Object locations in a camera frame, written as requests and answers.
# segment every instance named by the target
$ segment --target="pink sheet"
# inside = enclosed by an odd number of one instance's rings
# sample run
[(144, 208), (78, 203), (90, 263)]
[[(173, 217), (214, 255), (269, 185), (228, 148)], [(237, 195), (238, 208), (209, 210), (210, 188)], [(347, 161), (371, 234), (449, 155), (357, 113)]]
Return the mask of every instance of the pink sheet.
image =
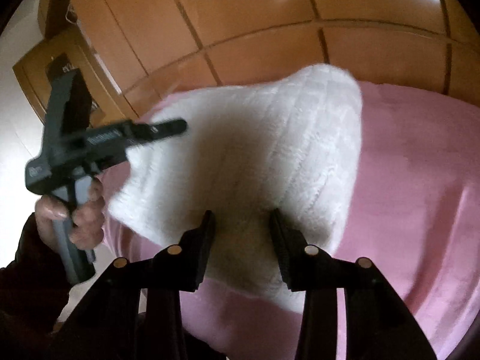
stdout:
[[(361, 88), (361, 160), (335, 257), (370, 257), (445, 359), (480, 310), (480, 109), (415, 88)], [(123, 163), (105, 172), (107, 200), (128, 171)], [(111, 217), (104, 242), (130, 261), (162, 249)], [(185, 328), (231, 360), (294, 358), (299, 314), (209, 279), (181, 305)], [(344, 359), (344, 309), (339, 319)]]

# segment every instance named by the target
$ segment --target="human hand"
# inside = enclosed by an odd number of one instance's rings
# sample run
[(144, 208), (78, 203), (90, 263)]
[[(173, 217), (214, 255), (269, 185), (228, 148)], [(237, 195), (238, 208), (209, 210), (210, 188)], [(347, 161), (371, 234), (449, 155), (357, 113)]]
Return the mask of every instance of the human hand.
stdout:
[[(102, 183), (94, 178), (88, 190), (88, 202), (78, 207), (72, 214), (74, 227), (69, 238), (78, 249), (93, 249), (103, 240), (102, 225), (105, 206)], [(63, 220), (69, 216), (67, 207), (56, 198), (42, 196), (35, 204), (35, 220), (38, 234), (42, 242), (50, 249), (58, 252), (57, 238), (53, 230), (52, 220)]]

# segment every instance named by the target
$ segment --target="white towel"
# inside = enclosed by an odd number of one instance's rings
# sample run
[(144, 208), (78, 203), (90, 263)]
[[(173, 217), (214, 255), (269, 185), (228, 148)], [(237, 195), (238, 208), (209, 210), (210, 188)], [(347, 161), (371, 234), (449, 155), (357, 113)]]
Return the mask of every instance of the white towel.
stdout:
[(162, 247), (217, 218), (206, 275), (302, 312), (282, 283), (268, 231), (279, 208), (330, 254), (344, 231), (361, 147), (362, 96), (330, 65), (278, 82), (184, 93), (152, 122), (184, 118), (178, 137), (127, 152), (131, 174), (110, 201), (119, 221)]

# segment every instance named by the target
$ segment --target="gray handle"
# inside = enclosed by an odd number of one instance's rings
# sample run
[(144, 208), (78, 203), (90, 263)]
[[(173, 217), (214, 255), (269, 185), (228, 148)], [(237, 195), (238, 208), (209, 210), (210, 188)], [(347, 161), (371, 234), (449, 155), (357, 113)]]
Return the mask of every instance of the gray handle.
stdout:
[[(88, 201), (88, 188), (92, 182), (90, 176), (85, 176), (71, 184), (58, 188), (52, 195), (60, 199), (68, 207), (70, 213), (75, 208)], [(63, 262), (67, 279), (70, 284), (82, 283), (95, 275), (95, 253), (93, 250), (79, 250), (70, 241), (69, 233), (74, 227), (71, 218), (53, 221), (53, 229), (57, 237), (58, 252)]]

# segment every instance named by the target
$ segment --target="white wall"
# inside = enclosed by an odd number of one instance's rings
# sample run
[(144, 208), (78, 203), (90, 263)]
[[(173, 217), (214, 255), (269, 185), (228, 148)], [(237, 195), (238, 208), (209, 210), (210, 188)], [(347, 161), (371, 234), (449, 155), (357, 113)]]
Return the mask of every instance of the white wall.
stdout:
[(26, 162), (39, 152), (43, 125), (18, 84), (12, 66), (42, 40), (39, 0), (24, 0), (0, 36), (0, 267), (17, 249), (37, 196), (25, 188)]

